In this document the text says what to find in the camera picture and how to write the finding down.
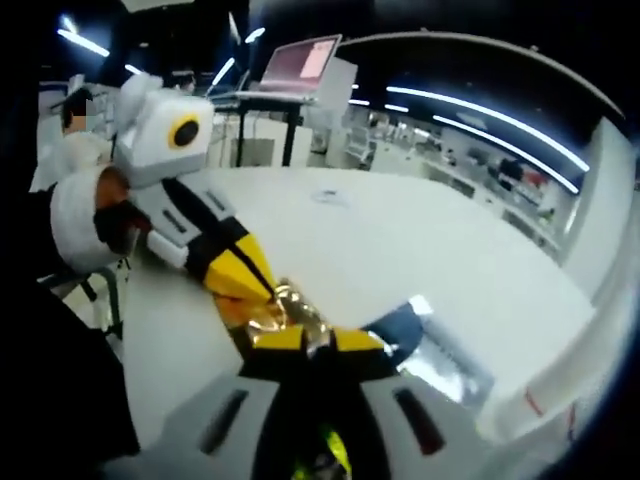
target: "white table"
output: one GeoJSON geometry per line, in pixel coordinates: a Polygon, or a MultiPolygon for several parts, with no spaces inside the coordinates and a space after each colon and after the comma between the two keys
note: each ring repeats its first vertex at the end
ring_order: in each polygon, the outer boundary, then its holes
{"type": "MultiPolygon", "coordinates": [[[[518,231],[435,182],[361,171],[212,170],[276,277],[334,324],[360,327],[423,294],[496,377],[505,398],[589,322],[588,300],[518,231]],[[346,206],[312,197],[337,189],[346,206]]],[[[134,269],[124,312],[125,373],[140,442],[221,372],[241,364],[211,297],[152,262],[134,269]]]]}

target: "black slot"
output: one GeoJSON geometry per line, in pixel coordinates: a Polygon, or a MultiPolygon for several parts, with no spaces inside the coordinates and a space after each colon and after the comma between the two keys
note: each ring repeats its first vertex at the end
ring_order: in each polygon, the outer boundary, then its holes
{"type": "Polygon", "coordinates": [[[174,217],[173,213],[171,213],[169,210],[163,210],[162,214],[164,215],[164,218],[166,218],[167,220],[169,220],[169,222],[171,222],[171,225],[176,227],[176,230],[178,230],[178,232],[180,233],[187,232],[187,229],[184,228],[184,226],[180,222],[178,222],[178,219],[174,217]]]}
{"type": "Polygon", "coordinates": [[[205,190],[204,194],[207,196],[207,198],[209,198],[209,200],[211,200],[216,205],[216,207],[220,209],[220,211],[224,212],[226,210],[222,202],[218,200],[217,197],[210,190],[205,190]]]}
{"type": "Polygon", "coordinates": [[[394,396],[420,444],[422,454],[433,455],[439,452],[444,447],[445,441],[413,392],[405,388],[396,391],[394,396]]]}
{"type": "Polygon", "coordinates": [[[247,398],[246,391],[235,391],[233,395],[227,400],[227,404],[223,408],[222,412],[213,419],[211,425],[205,433],[202,443],[200,444],[200,451],[207,455],[212,455],[220,448],[224,443],[225,438],[233,425],[240,407],[247,398]]]}

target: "black ceiling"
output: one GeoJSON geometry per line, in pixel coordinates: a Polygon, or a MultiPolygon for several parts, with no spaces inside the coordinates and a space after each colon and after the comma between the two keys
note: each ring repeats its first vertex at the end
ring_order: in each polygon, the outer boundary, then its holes
{"type": "MultiPolygon", "coordinates": [[[[303,38],[330,33],[355,38],[421,28],[468,33],[525,48],[535,45],[541,54],[602,90],[626,119],[553,68],[495,47],[389,40],[343,47],[338,56],[358,64],[357,95],[374,106],[388,100],[410,103],[412,114],[431,116],[442,107],[424,100],[394,99],[385,87],[436,91],[510,114],[580,153],[603,115],[623,130],[638,123],[640,81],[633,61],[637,45],[629,39],[634,31],[633,17],[625,11],[629,5],[619,0],[196,0],[130,14],[118,0],[67,0],[60,2],[60,12],[71,14],[81,34],[112,54],[107,61],[97,59],[58,37],[52,28],[43,59],[50,68],[43,76],[60,79],[84,71],[119,84],[127,77],[124,63],[164,76],[184,69],[210,73],[234,55],[250,59],[258,77],[273,48],[303,38]],[[228,11],[234,13],[242,35],[266,28],[249,51],[232,48],[228,11]],[[140,47],[143,42],[148,47],[140,47]]],[[[210,74],[200,75],[200,81],[210,80],[210,74]]],[[[234,72],[225,80],[233,81],[234,72]]]]}

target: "robot eye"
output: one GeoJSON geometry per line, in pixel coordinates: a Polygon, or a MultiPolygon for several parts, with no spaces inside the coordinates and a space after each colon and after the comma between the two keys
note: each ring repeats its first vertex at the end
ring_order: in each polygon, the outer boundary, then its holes
{"type": "Polygon", "coordinates": [[[198,136],[199,129],[200,124],[198,123],[198,117],[195,115],[182,117],[180,120],[174,122],[169,131],[169,147],[184,148],[188,146],[198,136]]]}

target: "gold foil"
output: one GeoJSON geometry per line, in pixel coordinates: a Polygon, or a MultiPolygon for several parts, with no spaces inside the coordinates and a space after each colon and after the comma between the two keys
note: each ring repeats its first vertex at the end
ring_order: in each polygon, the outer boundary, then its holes
{"type": "Polygon", "coordinates": [[[274,298],[267,303],[214,295],[222,321],[236,347],[246,357],[260,335],[278,332],[290,325],[303,325],[308,350],[313,351],[330,340],[329,325],[318,310],[288,279],[282,279],[274,298]]]}

